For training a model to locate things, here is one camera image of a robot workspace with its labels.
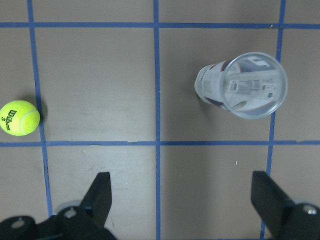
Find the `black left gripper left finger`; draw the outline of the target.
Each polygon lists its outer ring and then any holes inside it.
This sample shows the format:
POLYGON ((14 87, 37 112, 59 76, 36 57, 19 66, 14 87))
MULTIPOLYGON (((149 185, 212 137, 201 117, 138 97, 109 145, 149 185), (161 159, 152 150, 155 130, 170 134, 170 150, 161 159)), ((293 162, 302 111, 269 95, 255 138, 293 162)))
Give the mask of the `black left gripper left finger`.
POLYGON ((79 205, 68 206, 47 220, 36 223, 28 215, 0 222, 2 240, 115 240, 105 228, 112 206, 109 172, 96 175, 79 205))

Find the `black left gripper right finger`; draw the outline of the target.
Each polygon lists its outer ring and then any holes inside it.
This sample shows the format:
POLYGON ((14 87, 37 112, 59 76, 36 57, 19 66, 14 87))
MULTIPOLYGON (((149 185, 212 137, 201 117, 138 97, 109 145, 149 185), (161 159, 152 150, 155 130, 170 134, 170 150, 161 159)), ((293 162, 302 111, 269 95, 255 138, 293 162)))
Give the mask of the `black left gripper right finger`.
POLYGON ((290 198, 266 172, 252 173, 250 200, 274 240, 320 238, 320 208, 290 198))

